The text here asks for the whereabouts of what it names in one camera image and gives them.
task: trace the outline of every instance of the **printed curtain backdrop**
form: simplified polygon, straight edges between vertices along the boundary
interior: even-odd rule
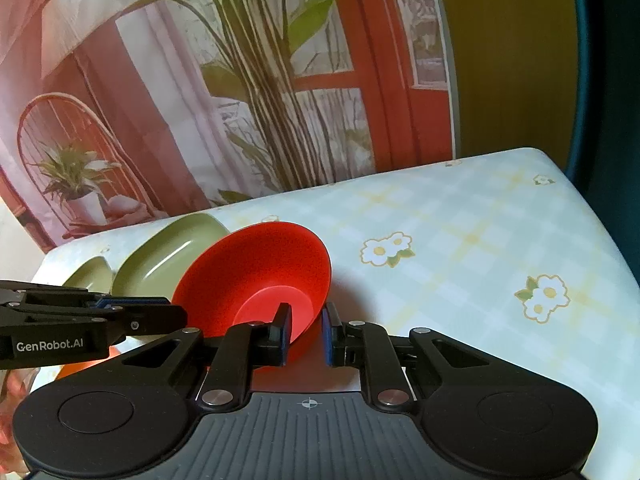
[[[438,0],[6,0],[0,195],[43,250],[454,155]]]

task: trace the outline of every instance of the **floral tablecloth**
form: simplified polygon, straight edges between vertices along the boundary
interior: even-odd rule
[[[281,220],[316,232],[332,260],[330,298],[345,320],[377,322],[395,335],[427,326],[580,391],[600,424],[585,475],[640,478],[640,290],[600,221],[542,152],[376,174],[209,213],[230,231]],[[117,269],[171,221],[57,248],[34,281],[63,283],[97,254]],[[350,370],[323,367],[319,345],[255,384],[357,387]]]

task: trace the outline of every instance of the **red bowl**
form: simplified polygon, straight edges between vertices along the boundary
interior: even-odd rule
[[[270,322],[291,305],[291,342],[318,317],[331,283],[331,261],[318,236],[301,225],[264,222],[233,232],[191,264],[175,289],[189,326],[205,337],[238,323]]]

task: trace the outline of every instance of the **green plate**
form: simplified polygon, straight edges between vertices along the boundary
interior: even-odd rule
[[[136,249],[118,270],[114,296],[164,296],[169,300],[189,266],[229,231],[206,213],[172,222]]]
[[[113,271],[107,260],[102,256],[96,256],[85,261],[76,272],[74,272],[64,286],[78,286],[87,288],[91,292],[106,292],[111,290],[113,281]]]

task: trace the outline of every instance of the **crosshair mark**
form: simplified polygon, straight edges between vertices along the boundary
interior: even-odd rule
[[[309,397],[308,399],[305,399],[302,402],[299,402],[298,404],[302,404],[302,406],[304,406],[306,409],[311,410],[312,408],[315,408],[318,404],[322,404],[322,402],[317,402],[316,400]]]

